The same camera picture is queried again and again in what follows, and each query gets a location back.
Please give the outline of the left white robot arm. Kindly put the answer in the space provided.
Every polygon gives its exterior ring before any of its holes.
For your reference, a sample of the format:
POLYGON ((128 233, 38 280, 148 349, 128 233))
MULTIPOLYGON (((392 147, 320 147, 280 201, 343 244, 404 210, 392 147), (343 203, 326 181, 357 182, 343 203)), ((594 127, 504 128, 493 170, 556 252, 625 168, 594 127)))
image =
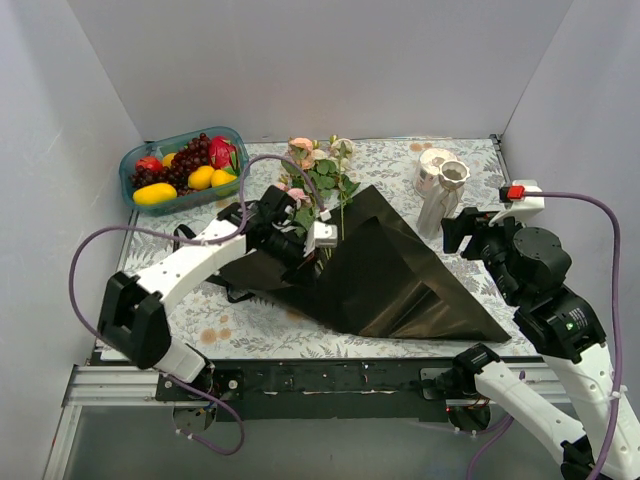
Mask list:
POLYGON ((289 194, 271 186, 257 201, 224 209, 162 261, 132 276, 114 274, 107 282, 98 322, 102 340, 139 369, 176 378, 188 398, 205 398, 213 386, 213 365, 172 336, 168 316, 199 284, 254 251, 297 269, 316 248, 336 245, 338 229, 330 224, 328 211, 322 211, 306 237, 299 238, 290 222, 296 207, 289 194))

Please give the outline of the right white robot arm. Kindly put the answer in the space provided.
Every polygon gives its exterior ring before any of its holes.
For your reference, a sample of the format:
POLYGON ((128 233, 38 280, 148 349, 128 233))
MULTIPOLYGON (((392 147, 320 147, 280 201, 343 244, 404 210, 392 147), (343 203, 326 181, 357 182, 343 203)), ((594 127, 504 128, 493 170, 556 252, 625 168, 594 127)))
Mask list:
POLYGON ((497 403, 547 449, 566 479, 638 478, 639 420, 626 395, 613 389, 614 369, 597 315, 564 283, 571 259, 559 238, 474 207, 441 226, 445 252, 484 264, 576 415, 526 385, 484 344, 457 355, 437 386, 497 403))

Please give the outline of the pink flower bouquet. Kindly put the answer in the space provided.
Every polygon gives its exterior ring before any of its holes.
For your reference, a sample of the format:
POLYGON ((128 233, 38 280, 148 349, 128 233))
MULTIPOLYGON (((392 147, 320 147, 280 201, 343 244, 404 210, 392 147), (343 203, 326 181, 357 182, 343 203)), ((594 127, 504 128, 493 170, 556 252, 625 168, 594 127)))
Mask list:
POLYGON ((300 239, 309 233, 313 222, 320 219, 321 206, 327 207, 333 194, 336 194, 339 205, 339 239, 344 239, 344 207, 352 201, 360 186, 348 175, 354 150, 355 144, 351 139, 337 135, 329 138, 327 147, 306 137, 288 140, 290 162, 281 162, 283 173, 275 186, 296 202, 290 223, 300 239))

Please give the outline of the black paper cone wrapper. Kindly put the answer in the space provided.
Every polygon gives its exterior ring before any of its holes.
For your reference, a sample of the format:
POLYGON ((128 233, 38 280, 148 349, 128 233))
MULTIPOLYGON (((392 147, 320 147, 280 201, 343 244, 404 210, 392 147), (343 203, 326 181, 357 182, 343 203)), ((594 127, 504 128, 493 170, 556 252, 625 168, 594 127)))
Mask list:
POLYGON ((332 211, 345 237, 292 269, 255 251, 223 267, 239 290, 342 334, 502 343, 507 332, 373 186, 332 211))

